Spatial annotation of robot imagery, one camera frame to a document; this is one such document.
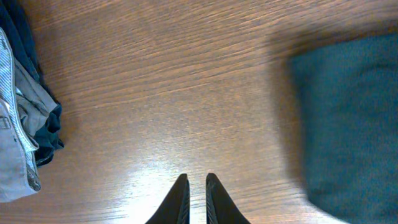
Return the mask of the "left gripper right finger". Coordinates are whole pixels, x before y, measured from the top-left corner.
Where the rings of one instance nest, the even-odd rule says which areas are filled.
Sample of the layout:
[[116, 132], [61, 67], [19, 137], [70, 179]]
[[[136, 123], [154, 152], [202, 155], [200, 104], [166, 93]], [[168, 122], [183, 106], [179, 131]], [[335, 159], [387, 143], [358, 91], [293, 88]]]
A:
[[214, 173], [206, 177], [206, 223], [250, 224]]

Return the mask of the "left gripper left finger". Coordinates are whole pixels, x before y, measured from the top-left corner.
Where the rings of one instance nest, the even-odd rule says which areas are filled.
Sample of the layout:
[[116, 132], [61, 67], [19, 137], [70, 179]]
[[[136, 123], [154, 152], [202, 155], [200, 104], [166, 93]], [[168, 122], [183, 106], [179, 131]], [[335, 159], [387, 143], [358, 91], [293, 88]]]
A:
[[190, 186], [187, 174], [180, 174], [164, 200], [146, 224], [189, 224]]

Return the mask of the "dark green t-shirt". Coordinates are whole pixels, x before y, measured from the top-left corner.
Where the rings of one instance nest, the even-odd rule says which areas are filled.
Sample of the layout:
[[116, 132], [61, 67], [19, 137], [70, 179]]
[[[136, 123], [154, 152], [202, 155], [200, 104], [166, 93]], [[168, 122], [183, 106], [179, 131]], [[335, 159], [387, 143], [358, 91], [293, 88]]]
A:
[[290, 66], [309, 202], [349, 223], [396, 223], [397, 36], [328, 45]]

